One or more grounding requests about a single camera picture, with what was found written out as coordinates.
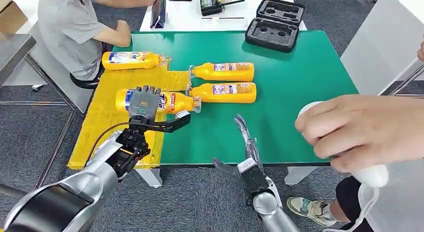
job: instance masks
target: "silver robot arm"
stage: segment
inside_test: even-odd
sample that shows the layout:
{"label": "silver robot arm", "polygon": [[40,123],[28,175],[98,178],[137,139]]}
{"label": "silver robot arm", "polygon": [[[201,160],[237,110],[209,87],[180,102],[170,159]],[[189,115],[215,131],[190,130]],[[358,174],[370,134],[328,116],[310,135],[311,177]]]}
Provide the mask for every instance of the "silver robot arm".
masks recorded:
{"label": "silver robot arm", "polygon": [[85,232],[118,185],[106,161],[123,146],[115,131],[80,172],[25,195],[9,212],[5,232]]}
{"label": "silver robot arm", "polygon": [[102,135],[119,125],[127,124],[129,128],[117,130],[107,138],[80,172],[25,195],[9,212],[4,231],[90,231],[97,213],[118,183],[150,153],[144,133],[172,133],[190,123],[189,113],[174,120],[154,121],[160,92],[146,85],[137,87],[129,105],[129,122],[114,125]]}
{"label": "silver robot arm", "polygon": [[215,167],[246,185],[249,194],[248,204],[253,206],[262,219],[266,232],[300,232],[283,211],[280,195],[273,180],[264,173],[256,140],[250,137],[245,120],[237,114],[234,122],[244,139],[246,160],[233,167],[214,158]]}

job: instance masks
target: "sneaker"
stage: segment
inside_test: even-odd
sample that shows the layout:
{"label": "sneaker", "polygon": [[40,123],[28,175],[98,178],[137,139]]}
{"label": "sneaker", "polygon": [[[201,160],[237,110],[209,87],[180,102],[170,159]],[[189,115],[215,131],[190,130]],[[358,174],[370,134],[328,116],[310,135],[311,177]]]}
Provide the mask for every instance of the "sneaker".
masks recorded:
{"label": "sneaker", "polygon": [[296,215],[308,217],[316,223],[330,227],[337,221],[324,216],[323,208],[328,204],[323,200],[310,201],[302,197],[290,197],[287,199],[287,207]]}

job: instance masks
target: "yellow bottle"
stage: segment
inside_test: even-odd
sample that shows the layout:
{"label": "yellow bottle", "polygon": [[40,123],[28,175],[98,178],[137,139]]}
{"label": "yellow bottle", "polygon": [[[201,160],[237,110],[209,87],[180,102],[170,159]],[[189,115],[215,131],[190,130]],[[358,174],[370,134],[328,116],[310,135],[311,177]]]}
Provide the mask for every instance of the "yellow bottle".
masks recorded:
{"label": "yellow bottle", "polygon": [[[128,111],[133,89],[122,89],[116,94],[116,109],[121,112]],[[179,92],[160,93],[159,106],[157,111],[164,111],[167,114],[175,115],[183,110],[200,113],[202,101],[199,97],[185,96]]]}
{"label": "yellow bottle", "polygon": [[101,63],[106,70],[151,69],[162,63],[163,57],[152,52],[105,52]]}
{"label": "yellow bottle", "polygon": [[251,104],[256,100],[256,84],[241,83],[204,83],[194,87],[188,94],[200,97],[202,102]]}
{"label": "yellow bottle", "polygon": [[253,81],[255,68],[253,63],[204,63],[200,66],[190,65],[190,77],[207,81]]}

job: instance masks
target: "green table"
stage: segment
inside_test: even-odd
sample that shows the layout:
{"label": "green table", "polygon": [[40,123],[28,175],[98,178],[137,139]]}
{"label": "green table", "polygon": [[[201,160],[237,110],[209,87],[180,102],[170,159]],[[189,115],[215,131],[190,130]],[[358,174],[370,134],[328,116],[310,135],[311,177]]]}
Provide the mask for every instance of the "green table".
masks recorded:
{"label": "green table", "polygon": [[[165,135],[160,160],[164,166],[207,166],[212,158],[228,164],[243,161],[244,140],[233,122],[237,113],[257,138],[264,164],[328,165],[314,155],[294,121],[310,102],[358,93],[323,31],[301,31],[291,53],[248,44],[241,31],[140,32],[132,34],[130,47],[114,51],[165,53],[172,58],[170,70],[206,62],[254,64],[256,102],[203,103],[201,113],[193,113],[188,126]],[[203,83],[193,81],[194,86]]]}

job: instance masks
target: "black cable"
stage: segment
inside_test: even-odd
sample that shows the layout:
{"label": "black cable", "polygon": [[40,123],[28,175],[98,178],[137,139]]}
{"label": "black cable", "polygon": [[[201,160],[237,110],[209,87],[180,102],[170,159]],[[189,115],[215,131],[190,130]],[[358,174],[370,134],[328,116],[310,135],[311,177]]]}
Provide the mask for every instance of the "black cable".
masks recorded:
{"label": "black cable", "polygon": [[87,157],[87,160],[85,161],[85,164],[84,164],[84,167],[83,168],[85,168],[86,166],[87,166],[87,163],[89,162],[89,160],[90,160],[90,158],[91,158],[91,156],[92,156],[92,154],[93,154],[93,152],[94,152],[94,149],[96,148],[96,145],[97,145],[97,143],[100,141],[100,139],[107,133],[107,132],[109,132],[110,130],[112,130],[112,129],[114,129],[114,128],[116,128],[116,127],[118,127],[118,126],[123,126],[123,125],[136,125],[136,126],[139,126],[140,124],[139,123],[131,123],[131,122],[122,122],[122,123],[117,123],[117,124],[115,124],[115,125],[113,125],[113,126],[111,126],[111,127],[109,127],[108,129],[106,129],[103,133],[101,133],[101,135],[96,139],[96,141],[94,142],[94,144],[93,144],[93,147],[91,147],[91,150],[90,150],[90,154],[88,155],[88,157]]}

